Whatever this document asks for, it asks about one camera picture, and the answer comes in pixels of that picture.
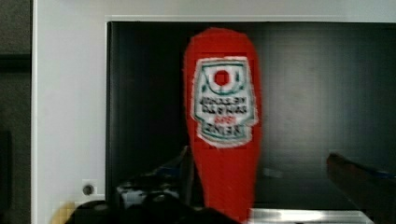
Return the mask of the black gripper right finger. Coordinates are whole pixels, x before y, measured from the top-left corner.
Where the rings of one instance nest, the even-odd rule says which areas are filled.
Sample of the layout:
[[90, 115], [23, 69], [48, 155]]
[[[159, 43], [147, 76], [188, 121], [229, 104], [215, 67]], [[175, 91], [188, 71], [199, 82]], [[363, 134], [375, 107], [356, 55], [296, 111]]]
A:
[[329, 179], [374, 224], [395, 224], [395, 175], [336, 153], [330, 154], [326, 163]]

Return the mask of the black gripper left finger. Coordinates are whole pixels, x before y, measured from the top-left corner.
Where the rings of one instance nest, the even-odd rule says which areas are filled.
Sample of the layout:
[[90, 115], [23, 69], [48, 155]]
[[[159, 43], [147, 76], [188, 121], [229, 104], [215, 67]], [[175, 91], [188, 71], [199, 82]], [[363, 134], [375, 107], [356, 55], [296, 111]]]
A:
[[131, 207], [141, 204], [150, 193], [171, 194], [190, 204], [194, 181], [194, 162], [191, 148], [184, 146], [181, 153], [152, 171], [133, 175], [116, 187], [116, 205]]

